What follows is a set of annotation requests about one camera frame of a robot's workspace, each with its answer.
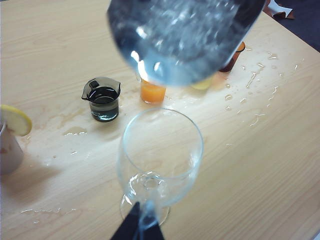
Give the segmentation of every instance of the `lemon slice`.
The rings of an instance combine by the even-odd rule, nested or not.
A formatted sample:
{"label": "lemon slice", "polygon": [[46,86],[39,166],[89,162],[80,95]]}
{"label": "lemon slice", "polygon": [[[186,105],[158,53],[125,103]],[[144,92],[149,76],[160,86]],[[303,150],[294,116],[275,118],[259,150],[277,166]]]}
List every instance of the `lemon slice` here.
{"label": "lemon slice", "polygon": [[6,126],[13,134],[25,136],[30,133],[32,128],[31,119],[21,110],[9,106],[1,105],[1,123],[6,123]]}

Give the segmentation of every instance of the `orange juice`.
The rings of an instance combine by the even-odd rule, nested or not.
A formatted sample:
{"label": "orange juice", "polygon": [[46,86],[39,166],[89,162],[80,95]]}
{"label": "orange juice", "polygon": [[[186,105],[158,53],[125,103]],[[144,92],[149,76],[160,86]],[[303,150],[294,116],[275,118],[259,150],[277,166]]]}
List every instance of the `orange juice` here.
{"label": "orange juice", "polygon": [[166,88],[163,86],[153,85],[143,79],[141,79],[141,92],[140,96],[143,101],[148,104],[161,103],[166,94]]}

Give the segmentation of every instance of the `table surface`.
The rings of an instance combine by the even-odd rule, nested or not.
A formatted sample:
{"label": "table surface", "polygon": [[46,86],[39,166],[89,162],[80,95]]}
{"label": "table surface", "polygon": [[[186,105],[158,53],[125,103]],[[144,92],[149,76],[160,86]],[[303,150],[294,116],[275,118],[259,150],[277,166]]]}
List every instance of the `table surface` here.
{"label": "table surface", "polygon": [[[116,51],[107,6],[1,2],[1,103],[33,121],[18,139],[23,163],[1,177],[3,240],[109,239],[122,221],[118,145],[152,106]],[[208,91],[167,89],[163,106],[193,119],[205,144],[192,190],[161,226],[167,239],[309,240],[320,230],[320,54],[264,13],[245,42]],[[111,123],[81,100],[96,76],[121,82]]]}

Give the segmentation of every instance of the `empty wine glass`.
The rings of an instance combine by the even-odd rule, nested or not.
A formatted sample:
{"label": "empty wine glass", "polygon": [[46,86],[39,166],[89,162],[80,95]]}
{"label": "empty wine glass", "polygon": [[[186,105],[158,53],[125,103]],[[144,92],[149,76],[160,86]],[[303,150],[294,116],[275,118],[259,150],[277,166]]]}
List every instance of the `empty wine glass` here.
{"label": "empty wine glass", "polygon": [[151,108],[136,115],[124,131],[117,160],[122,217],[136,202],[151,200],[163,223],[169,207],[191,189],[203,146],[199,128],[178,111]]}

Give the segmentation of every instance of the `black object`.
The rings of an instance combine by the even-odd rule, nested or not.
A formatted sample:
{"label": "black object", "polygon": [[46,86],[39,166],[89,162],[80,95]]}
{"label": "black object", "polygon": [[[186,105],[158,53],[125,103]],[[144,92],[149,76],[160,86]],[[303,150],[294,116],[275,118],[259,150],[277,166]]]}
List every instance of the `black object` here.
{"label": "black object", "polygon": [[[110,240],[139,240],[140,203],[137,202]],[[143,232],[143,240],[165,240],[159,224]]]}
{"label": "black object", "polygon": [[110,122],[119,115],[120,92],[120,82],[100,76],[86,83],[81,98],[89,101],[94,119]]}

